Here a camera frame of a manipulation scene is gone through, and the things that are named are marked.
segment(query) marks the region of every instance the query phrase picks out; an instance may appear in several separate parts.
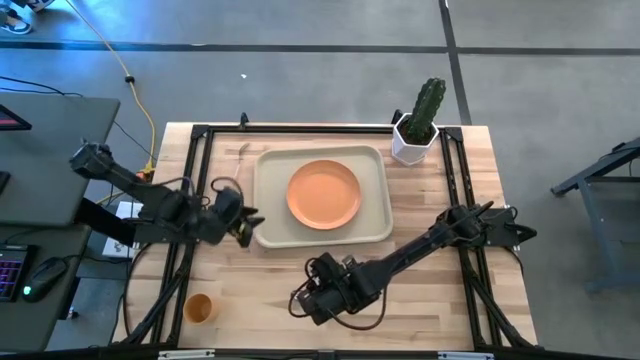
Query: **green cactus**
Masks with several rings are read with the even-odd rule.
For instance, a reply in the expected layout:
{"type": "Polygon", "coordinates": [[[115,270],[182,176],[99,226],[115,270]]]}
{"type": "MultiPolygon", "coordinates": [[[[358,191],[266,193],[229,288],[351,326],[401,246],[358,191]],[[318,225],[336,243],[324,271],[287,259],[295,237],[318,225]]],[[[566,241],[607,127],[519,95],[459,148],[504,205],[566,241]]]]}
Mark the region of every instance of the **green cactus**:
{"type": "Polygon", "coordinates": [[[442,79],[431,78],[422,85],[416,105],[409,119],[405,120],[403,137],[412,145],[426,145],[433,136],[431,124],[440,108],[447,90],[442,79]]]}

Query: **hexagonal pot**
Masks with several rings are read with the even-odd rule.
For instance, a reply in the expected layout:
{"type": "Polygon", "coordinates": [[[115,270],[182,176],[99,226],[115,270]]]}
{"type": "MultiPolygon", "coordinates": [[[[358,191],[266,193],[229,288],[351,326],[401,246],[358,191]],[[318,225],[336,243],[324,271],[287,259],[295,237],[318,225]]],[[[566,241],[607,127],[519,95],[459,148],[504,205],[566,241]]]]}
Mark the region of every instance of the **hexagonal pot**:
{"type": "Polygon", "coordinates": [[[433,141],[439,134],[438,127],[431,123],[433,127],[433,137],[427,145],[407,144],[402,138],[402,135],[400,135],[398,128],[410,115],[411,113],[403,114],[393,127],[393,140],[391,142],[391,156],[405,166],[413,166],[424,160],[424,157],[427,155],[427,150],[429,150],[431,144],[433,144],[433,141]]]}

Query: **wooden tabletop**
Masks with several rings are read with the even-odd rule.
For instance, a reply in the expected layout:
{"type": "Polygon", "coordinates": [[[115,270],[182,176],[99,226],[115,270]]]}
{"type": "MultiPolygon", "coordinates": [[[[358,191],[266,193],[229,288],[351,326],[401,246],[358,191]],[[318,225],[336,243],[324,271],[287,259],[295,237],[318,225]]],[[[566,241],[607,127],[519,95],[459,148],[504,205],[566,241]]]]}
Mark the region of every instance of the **wooden tabletop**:
{"type": "MultiPolygon", "coordinates": [[[[182,176],[192,125],[167,124],[155,182],[182,176]]],[[[462,130],[476,201],[484,203],[493,200],[497,206],[503,205],[502,186],[489,129],[485,126],[464,126],[462,130]]],[[[245,143],[249,143],[249,147],[243,153],[238,181],[248,204],[253,199],[253,164],[265,150],[352,144],[376,147],[382,153],[386,166],[394,229],[390,239],[380,243],[342,247],[267,251],[254,241],[249,249],[241,249],[230,237],[216,247],[199,245],[188,296],[205,293],[214,297],[221,306],[221,313],[209,325],[183,323],[180,347],[352,350],[472,348],[460,263],[453,248],[438,250],[393,279],[388,288],[386,317],[374,330],[349,330],[334,321],[316,326],[309,318],[293,318],[287,311],[291,291],[306,279],[303,265],[308,258],[324,251],[329,251],[337,259],[348,254],[353,254],[360,261],[383,257],[423,233],[435,217],[450,206],[439,141],[434,143],[422,164],[408,168],[391,158],[389,135],[216,133],[209,181],[216,176],[234,175],[238,151],[245,143]]],[[[194,179],[198,176],[202,148],[203,144],[200,144],[194,179]]],[[[460,184],[459,164],[453,147],[452,156],[460,184]]],[[[212,199],[214,197],[209,188],[205,195],[212,199]]],[[[158,296],[167,249],[166,245],[153,245],[136,266],[127,299],[132,326],[142,320],[158,296]]],[[[504,249],[487,248],[486,252],[498,305],[522,336],[536,343],[518,263],[504,249]]],[[[168,306],[163,337],[170,328],[174,304],[172,300],[168,306]]],[[[343,318],[357,325],[370,324],[380,310],[381,302],[378,301],[358,315],[343,318]]],[[[487,318],[482,305],[479,305],[479,312],[483,334],[489,341],[487,318]]],[[[124,326],[119,321],[114,340],[123,337],[124,326]]]]}

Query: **rgb keyboard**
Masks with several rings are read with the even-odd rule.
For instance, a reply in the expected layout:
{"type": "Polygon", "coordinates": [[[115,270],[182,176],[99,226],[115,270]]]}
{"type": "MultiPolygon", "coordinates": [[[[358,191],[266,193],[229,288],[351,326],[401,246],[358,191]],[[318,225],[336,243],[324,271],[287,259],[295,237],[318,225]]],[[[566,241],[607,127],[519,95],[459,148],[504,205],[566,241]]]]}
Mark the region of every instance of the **rgb keyboard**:
{"type": "Polygon", "coordinates": [[[16,301],[36,247],[0,245],[0,302],[16,301]]]}

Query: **black desk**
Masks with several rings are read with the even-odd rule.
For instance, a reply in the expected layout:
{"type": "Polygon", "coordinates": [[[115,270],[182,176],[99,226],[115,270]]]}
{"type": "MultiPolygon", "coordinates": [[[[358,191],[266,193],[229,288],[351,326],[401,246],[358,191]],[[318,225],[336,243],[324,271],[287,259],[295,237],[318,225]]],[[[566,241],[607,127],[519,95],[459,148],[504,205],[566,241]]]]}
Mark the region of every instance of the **black desk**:
{"type": "MultiPolygon", "coordinates": [[[[0,241],[24,231],[24,227],[0,227],[0,241]]],[[[10,244],[38,246],[32,266],[27,276],[38,264],[56,256],[80,255],[87,245],[91,229],[85,225],[75,225],[64,229],[43,230],[33,234],[17,236],[10,244]]],[[[56,320],[67,303],[69,290],[73,285],[80,261],[68,261],[69,269],[56,286],[39,302],[27,303],[21,296],[14,303],[0,303],[0,351],[44,350],[49,342],[56,320]]]]}
{"type": "MultiPolygon", "coordinates": [[[[0,133],[0,141],[3,141],[0,160],[20,173],[24,173],[25,168],[35,169],[32,177],[10,179],[5,192],[0,195],[0,215],[3,215],[3,219],[9,219],[0,223],[0,241],[16,232],[31,229],[31,225],[60,226],[16,237],[9,242],[39,247],[27,272],[28,276],[50,257],[82,253],[91,230],[85,225],[68,225],[74,213],[76,220],[86,217],[91,220],[104,215],[100,207],[83,200],[89,181],[73,173],[68,159],[80,147],[80,138],[102,143],[106,141],[120,103],[115,99],[0,93],[0,104],[30,122],[33,129],[40,129],[39,133],[31,136],[26,132],[0,133]],[[13,148],[20,149],[15,152],[20,156],[12,156],[13,148]],[[67,180],[61,180],[63,183],[43,181],[51,178],[67,180]],[[16,198],[18,191],[22,191],[23,195],[16,198]],[[89,206],[83,208],[82,204],[86,203],[89,206]],[[27,224],[12,218],[15,209],[22,211],[23,215],[26,211],[27,216],[22,216],[22,219],[28,219],[27,224]]],[[[0,303],[0,351],[45,349],[56,320],[69,303],[69,292],[74,285],[79,262],[77,258],[68,262],[69,269],[64,277],[58,280],[43,300],[26,303],[19,298],[15,303],[0,303]]]]}

